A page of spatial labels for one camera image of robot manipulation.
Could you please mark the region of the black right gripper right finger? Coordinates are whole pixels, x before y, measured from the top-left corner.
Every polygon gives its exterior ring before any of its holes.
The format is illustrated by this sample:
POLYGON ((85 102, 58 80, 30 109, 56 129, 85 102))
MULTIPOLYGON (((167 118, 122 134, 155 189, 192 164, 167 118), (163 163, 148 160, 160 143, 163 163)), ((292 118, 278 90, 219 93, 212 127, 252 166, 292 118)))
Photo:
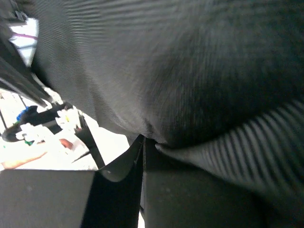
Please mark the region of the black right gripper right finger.
POLYGON ((290 228, 251 192, 173 161, 143 144, 148 228, 290 228))

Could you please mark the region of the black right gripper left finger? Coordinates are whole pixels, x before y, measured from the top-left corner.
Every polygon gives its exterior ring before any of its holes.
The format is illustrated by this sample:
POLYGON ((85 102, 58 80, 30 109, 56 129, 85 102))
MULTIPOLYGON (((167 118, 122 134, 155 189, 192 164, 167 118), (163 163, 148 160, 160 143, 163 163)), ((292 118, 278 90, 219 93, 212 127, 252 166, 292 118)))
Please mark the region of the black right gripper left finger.
POLYGON ((5 170, 3 228, 135 228, 143 174, 142 143, 98 171, 5 170))

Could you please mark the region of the black pleated skirt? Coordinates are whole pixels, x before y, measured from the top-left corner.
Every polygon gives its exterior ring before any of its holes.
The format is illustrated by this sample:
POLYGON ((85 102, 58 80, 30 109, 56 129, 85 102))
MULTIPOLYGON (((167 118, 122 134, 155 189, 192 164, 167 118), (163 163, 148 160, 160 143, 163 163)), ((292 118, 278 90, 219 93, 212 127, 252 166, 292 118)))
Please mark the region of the black pleated skirt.
POLYGON ((304 216, 301 0, 18 0, 38 20, 31 68, 0 3, 1 84, 59 93, 113 132, 304 216))

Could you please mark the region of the person's forearm in background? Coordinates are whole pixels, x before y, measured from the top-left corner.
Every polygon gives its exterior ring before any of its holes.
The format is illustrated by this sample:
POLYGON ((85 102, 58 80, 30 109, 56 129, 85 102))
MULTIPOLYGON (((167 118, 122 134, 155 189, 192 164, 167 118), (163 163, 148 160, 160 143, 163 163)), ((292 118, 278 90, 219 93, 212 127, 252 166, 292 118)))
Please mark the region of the person's forearm in background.
POLYGON ((34 169, 57 169, 65 163, 60 151, 51 143, 39 142, 32 146, 10 146, 0 150, 0 170, 16 169, 23 165, 34 169))

